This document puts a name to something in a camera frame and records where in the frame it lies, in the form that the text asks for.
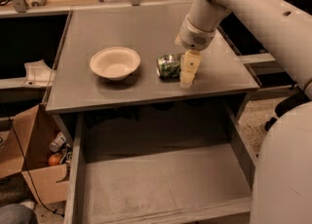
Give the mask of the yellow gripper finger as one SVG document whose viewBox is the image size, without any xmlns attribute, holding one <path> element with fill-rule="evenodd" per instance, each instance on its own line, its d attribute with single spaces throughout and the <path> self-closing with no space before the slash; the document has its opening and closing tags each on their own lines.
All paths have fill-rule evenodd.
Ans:
<svg viewBox="0 0 312 224">
<path fill-rule="evenodd" d="M 195 50 L 189 50 L 182 56 L 179 75 L 179 84 L 182 88 L 188 89 L 192 86 L 202 59 L 201 53 Z"/>
</svg>

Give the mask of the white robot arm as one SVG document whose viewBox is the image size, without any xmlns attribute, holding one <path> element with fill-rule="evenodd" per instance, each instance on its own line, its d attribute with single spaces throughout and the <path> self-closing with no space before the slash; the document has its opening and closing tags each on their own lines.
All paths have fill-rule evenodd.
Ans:
<svg viewBox="0 0 312 224">
<path fill-rule="evenodd" d="M 230 13 L 311 97 L 312 18 L 285 0 L 194 0 L 176 38 L 187 50 L 181 62 L 180 85 L 186 89 L 192 85 L 200 53 Z M 262 141 L 250 224 L 312 224 L 311 102 L 285 113 Z"/>
</svg>

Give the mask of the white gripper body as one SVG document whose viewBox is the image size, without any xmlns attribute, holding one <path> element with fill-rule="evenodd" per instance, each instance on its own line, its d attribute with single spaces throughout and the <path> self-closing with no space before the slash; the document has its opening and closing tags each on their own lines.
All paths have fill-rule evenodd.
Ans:
<svg viewBox="0 0 312 224">
<path fill-rule="evenodd" d="M 215 23 L 210 20 L 194 23 L 189 16 L 186 16 L 175 38 L 175 43 L 186 50 L 201 52 L 214 39 L 215 30 Z"/>
</svg>

